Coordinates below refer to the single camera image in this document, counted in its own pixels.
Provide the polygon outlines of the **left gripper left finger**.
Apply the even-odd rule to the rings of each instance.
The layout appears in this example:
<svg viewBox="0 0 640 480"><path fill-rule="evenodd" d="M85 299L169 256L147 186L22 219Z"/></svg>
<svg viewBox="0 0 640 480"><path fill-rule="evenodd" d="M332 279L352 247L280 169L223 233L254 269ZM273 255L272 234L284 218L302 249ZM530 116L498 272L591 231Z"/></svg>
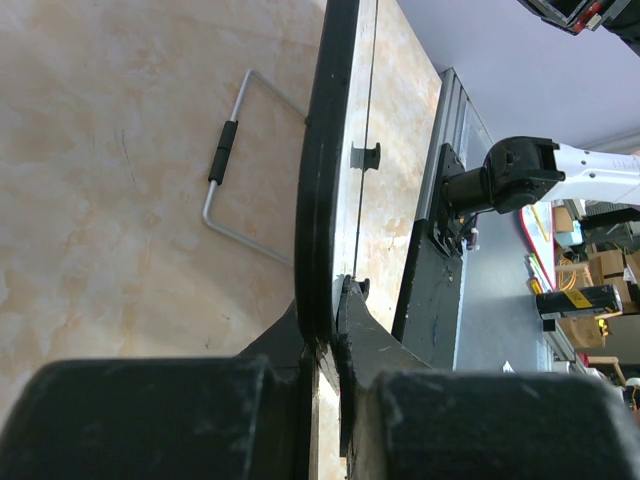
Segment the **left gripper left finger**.
<svg viewBox="0 0 640 480"><path fill-rule="evenodd" d="M1 432L5 479L313 479L317 373L294 308L231 357L42 367Z"/></svg>

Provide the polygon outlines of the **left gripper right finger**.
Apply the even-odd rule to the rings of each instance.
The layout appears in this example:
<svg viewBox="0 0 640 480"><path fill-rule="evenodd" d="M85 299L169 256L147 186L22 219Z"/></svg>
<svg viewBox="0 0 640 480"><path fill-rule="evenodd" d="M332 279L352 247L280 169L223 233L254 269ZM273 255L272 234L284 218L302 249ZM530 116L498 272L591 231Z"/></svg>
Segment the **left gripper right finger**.
<svg viewBox="0 0 640 480"><path fill-rule="evenodd" d="M604 382L428 367L343 282L336 362L351 479L635 479L639 431Z"/></svg>

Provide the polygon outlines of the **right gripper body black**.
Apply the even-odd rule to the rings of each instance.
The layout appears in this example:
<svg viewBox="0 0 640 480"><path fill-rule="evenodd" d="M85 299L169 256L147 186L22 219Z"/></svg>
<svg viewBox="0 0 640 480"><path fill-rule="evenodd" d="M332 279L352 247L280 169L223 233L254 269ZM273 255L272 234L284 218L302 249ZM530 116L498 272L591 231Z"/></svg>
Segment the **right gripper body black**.
<svg viewBox="0 0 640 480"><path fill-rule="evenodd" d="M576 36L583 30L610 26L625 11L639 9L631 0L519 0L530 13L565 33Z"/></svg>

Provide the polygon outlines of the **white whiteboard black frame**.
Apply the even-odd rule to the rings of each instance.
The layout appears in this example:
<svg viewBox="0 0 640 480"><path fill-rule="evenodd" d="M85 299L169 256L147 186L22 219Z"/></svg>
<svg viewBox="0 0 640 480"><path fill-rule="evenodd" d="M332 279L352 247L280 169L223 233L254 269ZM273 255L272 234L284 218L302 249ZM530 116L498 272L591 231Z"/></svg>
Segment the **white whiteboard black frame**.
<svg viewBox="0 0 640 480"><path fill-rule="evenodd" d="M356 275L378 33L376 1L326 4L297 190L298 323L333 388L343 282Z"/></svg>

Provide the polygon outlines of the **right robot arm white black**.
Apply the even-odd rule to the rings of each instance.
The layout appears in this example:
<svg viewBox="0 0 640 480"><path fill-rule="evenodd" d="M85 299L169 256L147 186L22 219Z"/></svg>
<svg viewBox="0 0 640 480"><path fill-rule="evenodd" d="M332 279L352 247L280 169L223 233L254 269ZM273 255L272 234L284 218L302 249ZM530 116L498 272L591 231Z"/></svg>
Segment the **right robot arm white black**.
<svg viewBox="0 0 640 480"><path fill-rule="evenodd" d="M523 1L530 13L569 35L600 27L639 52L637 1ZM482 166L448 173L441 148L432 208L447 219L510 213L540 201L583 199L639 204L639 157L584 150L551 139L514 136L495 143Z"/></svg>

